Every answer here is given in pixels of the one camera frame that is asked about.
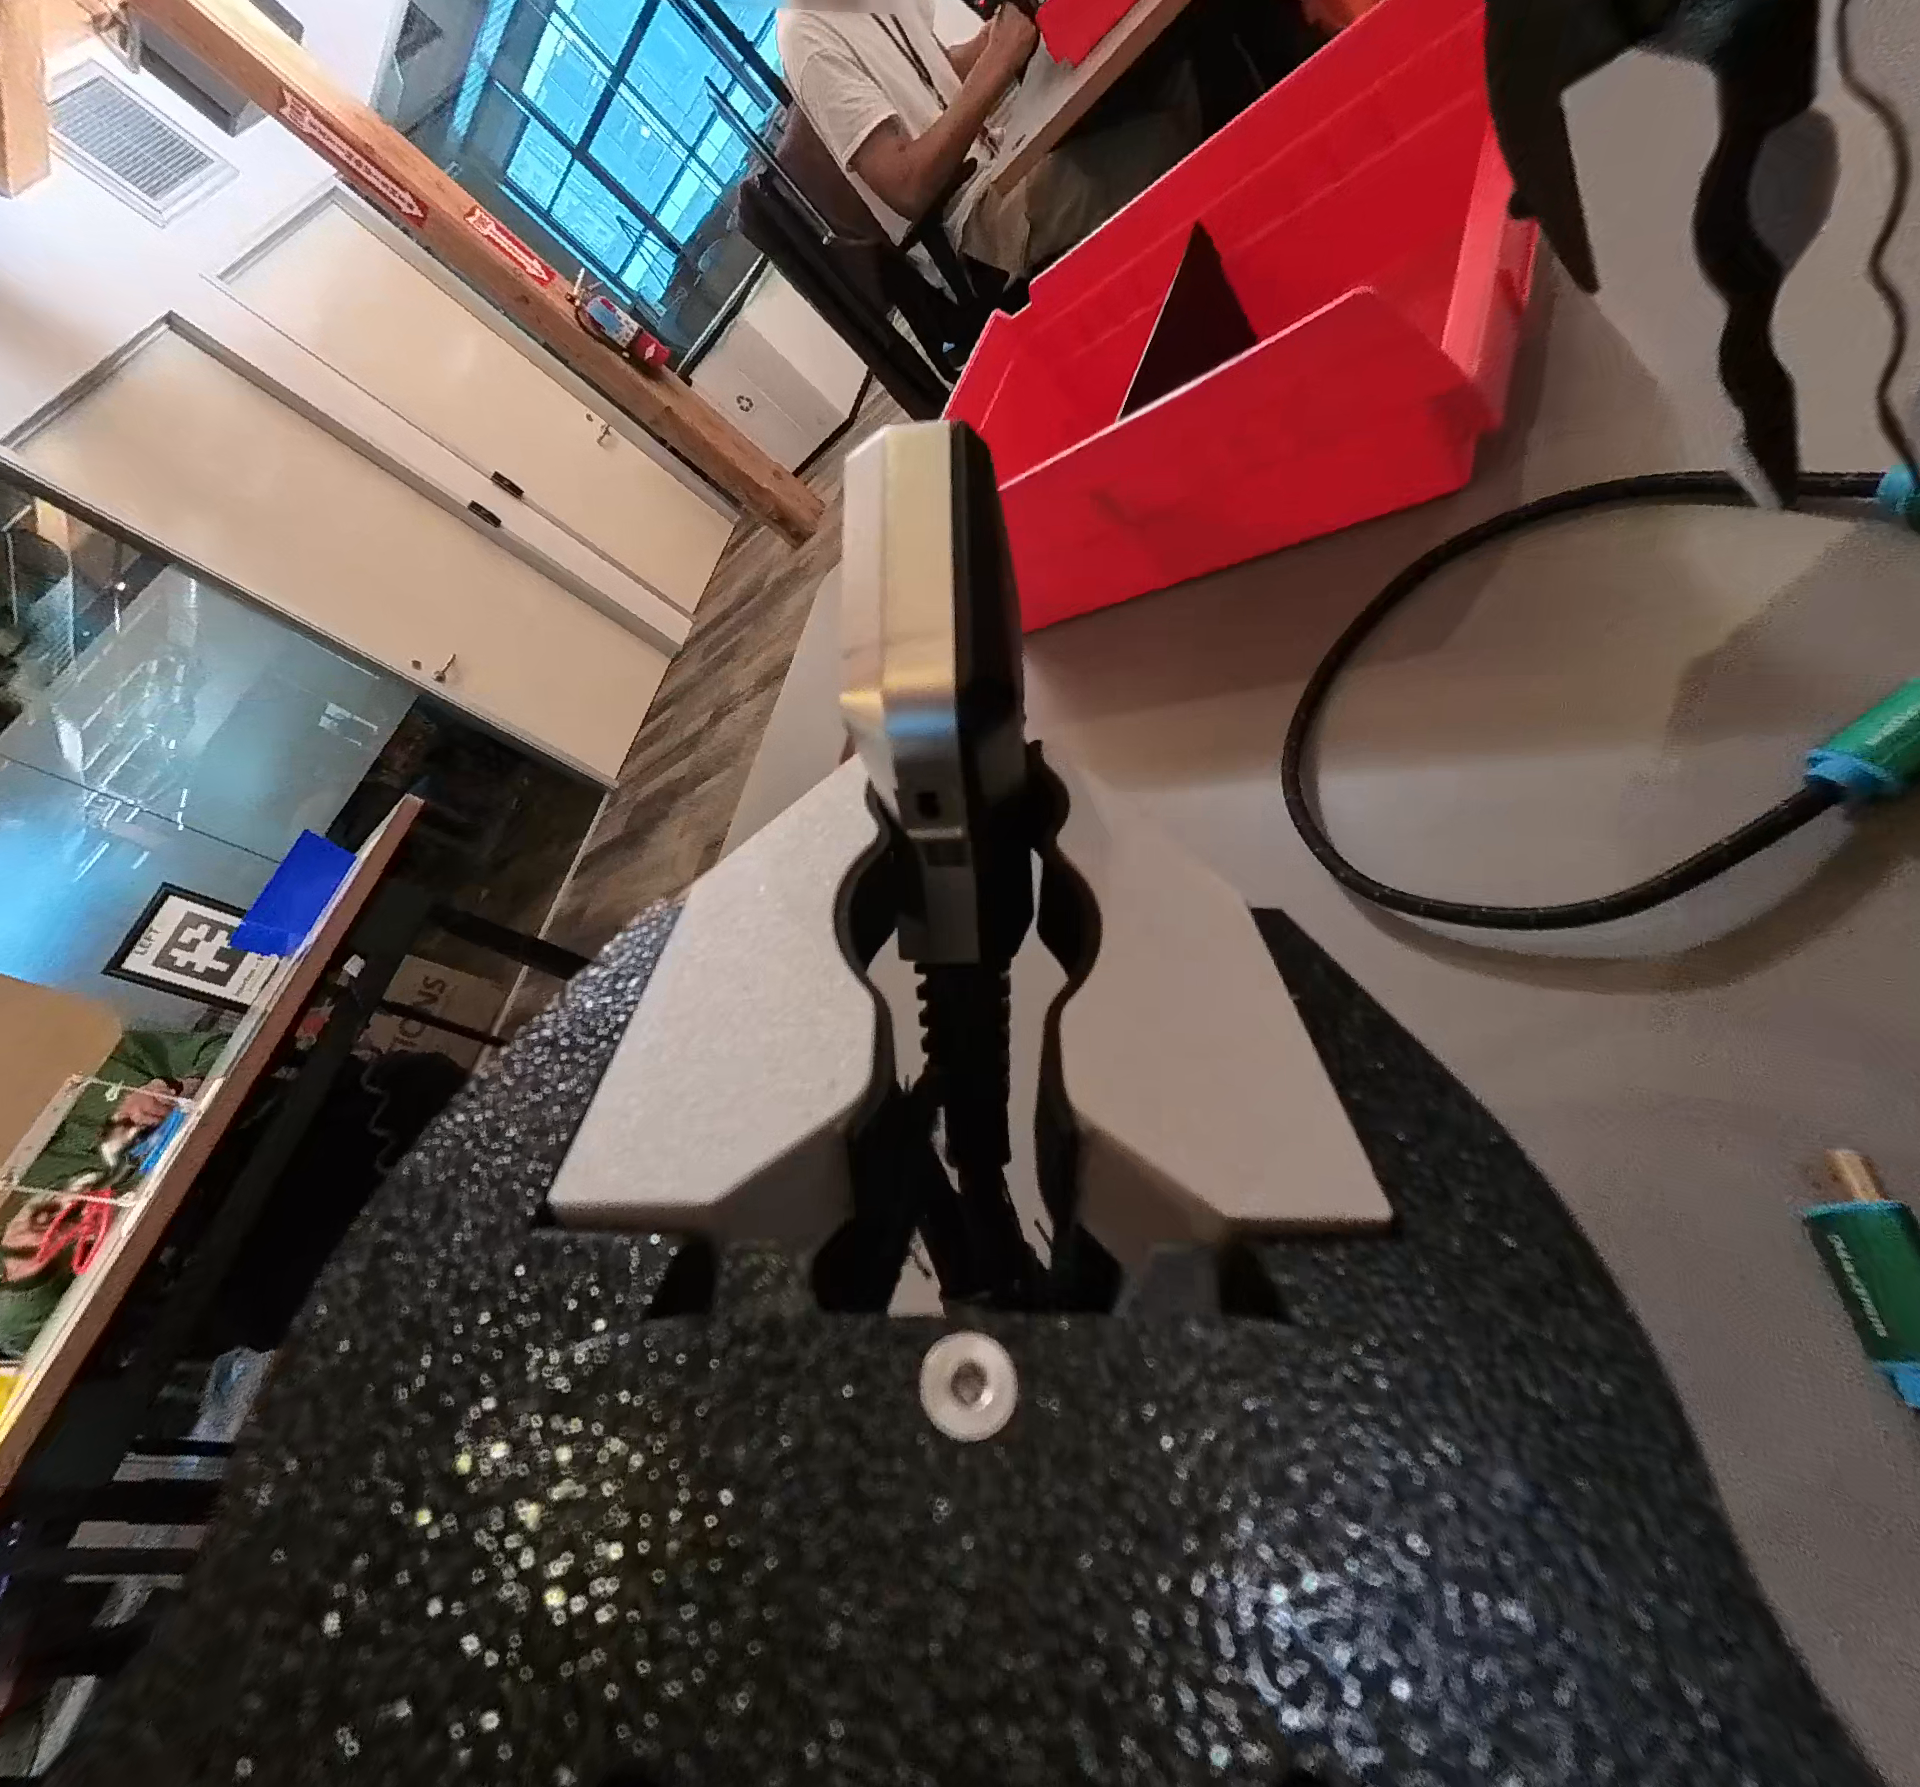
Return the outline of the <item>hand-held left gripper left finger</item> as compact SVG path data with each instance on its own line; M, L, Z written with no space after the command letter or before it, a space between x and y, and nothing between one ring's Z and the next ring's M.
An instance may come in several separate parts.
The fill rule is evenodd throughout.
M688 890L548 1188L560 1228L814 1256L852 1223L852 1138L896 1083L889 851L838 769Z

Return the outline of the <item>wooden edged side table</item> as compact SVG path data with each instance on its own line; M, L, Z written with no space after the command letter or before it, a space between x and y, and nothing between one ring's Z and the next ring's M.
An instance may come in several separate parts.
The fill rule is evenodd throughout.
M318 993L324 969L346 958L370 956L359 924L419 812L419 797L402 797L356 853L303 944L275 962L260 1000L241 1022L201 1093L183 1104L180 1122L156 1153L153 1169L129 1195L76 1195L66 1203L73 1234L60 1232L56 1239L62 1250L86 1251L90 1259L34 1338L4 1401L4 1494L22 1485L34 1446L54 1425L62 1401L92 1359L214 1150L243 1115L275 1051Z

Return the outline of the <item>red arrow sign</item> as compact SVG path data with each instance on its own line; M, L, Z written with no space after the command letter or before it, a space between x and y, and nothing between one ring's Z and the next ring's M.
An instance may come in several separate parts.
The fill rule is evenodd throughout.
M419 200L419 194L392 169L385 167L350 129L327 117L306 95L282 85L278 89L275 119L318 153L354 192L385 211L385 214L416 231L425 226L428 206Z
M560 281L558 270L485 206L468 206L464 226L535 287L554 287Z

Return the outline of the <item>black framed marker tag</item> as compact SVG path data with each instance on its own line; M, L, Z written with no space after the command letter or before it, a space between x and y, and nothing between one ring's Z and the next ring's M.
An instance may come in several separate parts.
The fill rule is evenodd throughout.
M190 888L161 886L110 952L103 977L197 1008L243 1014L255 1005L272 972L267 959L233 946L244 914L244 908Z

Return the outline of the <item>wooden post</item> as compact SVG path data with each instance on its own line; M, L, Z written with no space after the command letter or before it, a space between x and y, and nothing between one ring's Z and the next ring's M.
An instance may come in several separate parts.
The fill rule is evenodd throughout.
M634 423L668 447L732 507L775 530L789 546L806 543L817 532L820 504L803 479L761 453L679 375L642 371L590 337L574 315L574 301L561 277L554 287L535 287L480 241L464 226L464 212L482 202L370 105L334 86L315 57L282 33L256 5L128 2L274 119L282 85L306 95L419 194L428 206L428 222L421 231L404 228L416 232L425 252L587 383L612 417Z

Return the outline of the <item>cardboard box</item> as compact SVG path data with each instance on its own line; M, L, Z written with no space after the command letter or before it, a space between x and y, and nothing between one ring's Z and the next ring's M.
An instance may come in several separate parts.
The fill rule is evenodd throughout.
M2 977L2 1175L32 1159L72 1083L92 1079L120 1033L103 1000Z

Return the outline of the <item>red fire extinguisher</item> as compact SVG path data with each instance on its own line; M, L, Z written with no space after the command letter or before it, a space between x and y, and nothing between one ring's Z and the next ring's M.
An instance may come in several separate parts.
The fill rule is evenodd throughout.
M636 320L636 313L624 310L607 293L594 290L590 294L580 294L574 298L571 308L588 336L622 360L648 373L667 371L671 366L671 351L664 343L646 330Z

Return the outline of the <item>silver port adapter hub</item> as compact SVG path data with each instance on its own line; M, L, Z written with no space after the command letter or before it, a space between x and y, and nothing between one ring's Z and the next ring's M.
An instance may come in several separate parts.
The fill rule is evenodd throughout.
M986 440L878 430L847 466L840 708L886 817L894 942L916 977L966 1296L1024 1303L1038 1266L1006 1185L1011 963L1032 926L1036 816L1020 602Z

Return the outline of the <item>black framed window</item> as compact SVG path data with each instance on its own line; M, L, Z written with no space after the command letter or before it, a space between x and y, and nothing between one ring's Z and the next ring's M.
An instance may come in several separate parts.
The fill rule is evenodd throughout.
M741 195L786 132L772 0L404 0L377 107L564 282L611 293L684 371L738 315L817 315Z

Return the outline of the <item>white air vent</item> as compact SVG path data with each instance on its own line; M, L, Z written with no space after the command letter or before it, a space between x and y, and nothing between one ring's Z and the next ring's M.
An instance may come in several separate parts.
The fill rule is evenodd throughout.
M227 161L101 64L50 81L47 119L63 161L161 228L238 178Z

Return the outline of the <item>white low cabinet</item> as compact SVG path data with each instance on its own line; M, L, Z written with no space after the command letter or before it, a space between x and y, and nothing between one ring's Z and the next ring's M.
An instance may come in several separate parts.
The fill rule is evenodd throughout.
M754 265L700 339L686 379L793 474L847 433L874 383L860 355L769 264Z

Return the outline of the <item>large red plastic bin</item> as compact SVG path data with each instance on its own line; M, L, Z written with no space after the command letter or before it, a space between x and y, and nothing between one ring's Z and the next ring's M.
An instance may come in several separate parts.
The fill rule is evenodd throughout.
M1484 21L1378 0L987 324L946 418L994 455L1027 630L1469 482L1537 249Z

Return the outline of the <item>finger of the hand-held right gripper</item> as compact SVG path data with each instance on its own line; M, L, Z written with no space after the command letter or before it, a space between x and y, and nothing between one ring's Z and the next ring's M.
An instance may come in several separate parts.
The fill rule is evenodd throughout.
M1563 26L1497 26L1497 140L1514 202L1585 293L1599 274L1563 95L1577 81Z
M1787 281L1823 226L1836 138L1811 91L1722 91L1720 129L1698 194L1698 261L1722 302L1720 388L1734 409L1746 491L1785 507L1801 495L1796 389L1774 343Z

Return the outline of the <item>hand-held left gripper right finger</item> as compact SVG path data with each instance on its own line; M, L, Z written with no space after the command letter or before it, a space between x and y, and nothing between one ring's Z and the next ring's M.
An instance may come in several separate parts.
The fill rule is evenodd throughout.
M1164 1279L1208 1303L1257 1247L1388 1234L1392 1203L1242 895L1065 753L1042 766L1094 920L1058 1002L1070 1223L1124 1293Z

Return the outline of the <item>black office chair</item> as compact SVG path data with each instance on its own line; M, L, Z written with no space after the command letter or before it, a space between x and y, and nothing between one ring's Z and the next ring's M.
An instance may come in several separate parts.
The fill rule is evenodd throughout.
M889 239L795 105L778 134L749 142L754 165L736 187L744 239L908 418L943 415L987 321L1020 312L1028 281L965 258L938 212Z

